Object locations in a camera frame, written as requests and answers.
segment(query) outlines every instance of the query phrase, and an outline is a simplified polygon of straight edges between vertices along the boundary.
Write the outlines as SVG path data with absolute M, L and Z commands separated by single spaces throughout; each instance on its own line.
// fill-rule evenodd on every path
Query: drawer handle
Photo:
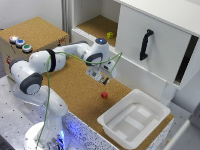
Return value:
M 142 48 L 140 52 L 140 60 L 144 60 L 145 58 L 148 57 L 148 55 L 145 53 L 147 49 L 147 43 L 148 43 L 148 37 L 153 34 L 153 31 L 150 29 L 147 30 L 147 33 L 144 35 L 143 42 L 142 42 Z

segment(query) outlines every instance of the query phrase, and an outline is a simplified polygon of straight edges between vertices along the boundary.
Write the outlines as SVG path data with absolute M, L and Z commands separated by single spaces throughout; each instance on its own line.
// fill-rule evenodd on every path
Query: green cable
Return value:
M 93 63 L 93 62 L 89 62 L 89 61 L 82 60 L 82 59 L 80 59 L 79 57 L 77 57 L 77 56 L 75 56 L 75 55 L 72 55 L 72 54 L 69 54 L 69 53 L 65 53 L 65 52 L 56 52 L 56 54 L 60 54 L 60 53 L 70 55 L 70 56 L 72 56 L 72 57 L 74 57 L 74 58 L 76 58 L 76 59 L 78 59 L 78 60 L 81 60 L 81 61 L 83 61 L 83 62 L 90 63 L 90 64 L 102 64 L 102 63 L 106 63 L 106 62 L 109 62 L 109 61 L 115 59 L 117 56 L 119 56 L 118 59 L 117 59 L 117 61 L 116 61 L 116 63 L 115 63 L 115 65 L 113 66 L 113 68 L 112 68 L 112 70 L 111 70 L 111 72 L 110 72 L 110 75 L 111 75 L 111 76 L 112 76 L 112 72 L 113 72 L 115 66 L 117 65 L 119 59 L 120 59 L 121 56 L 122 56 L 122 52 L 121 52 L 121 53 L 115 55 L 114 57 L 112 57 L 112 58 L 110 58 L 110 59 L 108 59 L 108 60 L 106 60 L 106 61 L 98 62 L 98 63 Z M 41 132 L 40 132 L 39 139 L 38 139 L 38 141 L 37 141 L 36 150 L 37 150 L 37 147 L 38 147 L 38 144 L 39 144 L 39 141 L 40 141 L 40 138 L 41 138 L 41 135 L 42 135 L 44 126 L 45 126 L 45 124 L 46 124 L 47 111 L 48 111 L 48 109 L 49 109 L 49 97 L 50 97 L 49 61 L 50 61 L 50 58 L 51 58 L 51 56 L 49 56 L 49 58 L 48 58 L 48 60 L 47 60 L 48 101 L 47 101 L 47 107 L 46 107 L 44 125 L 43 125 L 43 127 L 42 127 L 42 130 L 41 130 Z

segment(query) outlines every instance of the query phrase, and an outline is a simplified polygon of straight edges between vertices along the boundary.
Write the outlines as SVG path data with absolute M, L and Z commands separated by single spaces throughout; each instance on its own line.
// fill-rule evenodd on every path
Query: cabinet door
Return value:
M 154 34 L 148 38 L 148 57 L 140 61 L 142 42 L 148 29 Z M 186 32 L 121 6 L 116 51 L 170 82 L 175 80 L 190 38 Z

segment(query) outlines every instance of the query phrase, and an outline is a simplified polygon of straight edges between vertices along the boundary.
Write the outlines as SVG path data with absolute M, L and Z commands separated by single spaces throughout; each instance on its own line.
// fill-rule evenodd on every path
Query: cardboard box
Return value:
M 16 35 L 32 46 L 31 53 L 23 53 L 16 45 L 10 44 L 10 36 Z M 10 62 L 15 58 L 29 59 L 30 55 L 45 49 L 67 45 L 69 35 L 40 17 L 27 20 L 0 31 L 0 50 L 6 74 L 12 78 L 9 70 Z

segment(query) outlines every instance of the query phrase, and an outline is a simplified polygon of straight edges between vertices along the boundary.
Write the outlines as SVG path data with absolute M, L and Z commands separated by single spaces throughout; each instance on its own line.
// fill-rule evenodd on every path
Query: red ball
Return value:
M 101 97 L 104 98 L 104 99 L 107 98 L 107 97 L 108 97 L 108 93 L 102 92 L 102 93 L 101 93 Z

